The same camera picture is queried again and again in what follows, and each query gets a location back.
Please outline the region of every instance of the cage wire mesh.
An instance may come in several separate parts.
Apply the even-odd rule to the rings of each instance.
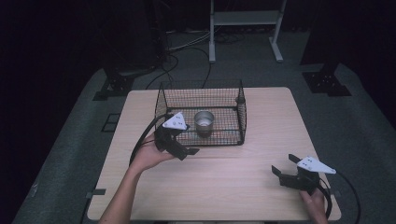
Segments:
[[[201,137],[194,116],[200,111],[214,115],[213,132]],[[245,142],[247,107],[241,80],[162,82],[155,107],[155,117],[182,112],[190,128],[177,136],[183,146],[236,146]],[[163,124],[159,119],[156,127]]]

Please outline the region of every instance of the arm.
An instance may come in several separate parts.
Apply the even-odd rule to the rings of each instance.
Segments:
[[[152,140],[154,134],[145,139],[146,144],[136,153],[99,223],[129,223],[137,182],[143,171],[174,158],[171,154],[160,152],[154,142],[150,142]]]
[[[319,189],[315,189],[312,195],[306,191],[300,191],[300,195],[304,201],[308,215],[315,224],[328,224],[326,212],[324,209],[324,196]]]

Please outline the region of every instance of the white triangular tag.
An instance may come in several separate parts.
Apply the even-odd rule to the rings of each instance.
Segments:
[[[178,112],[172,118],[164,122],[163,127],[179,130],[187,129],[186,121],[184,120],[183,114],[181,112]]]
[[[318,161],[317,159],[313,157],[305,157],[302,160],[300,160],[297,163],[297,166],[310,171],[310,172],[322,172],[325,174],[332,174],[335,175],[335,170],[333,168],[330,168],[326,164],[322,163],[321,161]]]

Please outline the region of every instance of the gray carpet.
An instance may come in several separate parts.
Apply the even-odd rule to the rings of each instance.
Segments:
[[[313,94],[302,72],[318,71],[321,64],[300,66],[309,33],[281,33],[278,45],[283,63],[275,61],[270,34],[246,35],[231,45],[216,45],[217,61],[209,79],[240,78],[245,87],[288,87],[296,101],[315,149],[322,161],[342,171],[361,198],[361,223],[391,223],[396,219],[396,132],[362,87],[356,74],[339,65],[336,76],[352,96]],[[172,46],[196,35],[170,35]],[[207,44],[195,46],[207,51]],[[197,49],[173,54],[174,80],[204,79],[206,56]],[[164,67],[175,64],[169,57]],[[133,89],[143,90],[163,70],[139,77]],[[87,192],[92,191],[105,161],[113,133],[103,133],[107,116],[120,113],[125,97],[93,101],[104,84],[103,70],[93,74],[81,93],[51,153],[37,177],[35,194],[28,195],[14,223],[95,223],[85,216]],[[149,89],[158,89],[163,76]],[[338,175],[328,175],[342,211],[334,223],[354,223],[355,198]]]

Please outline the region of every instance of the metal cup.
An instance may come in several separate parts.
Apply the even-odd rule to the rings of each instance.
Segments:
[[[200,137],[207,138],[213,133],[213,121],[215,116],[209,111],[200,111],[194,116],[194,123],[197,134]]]

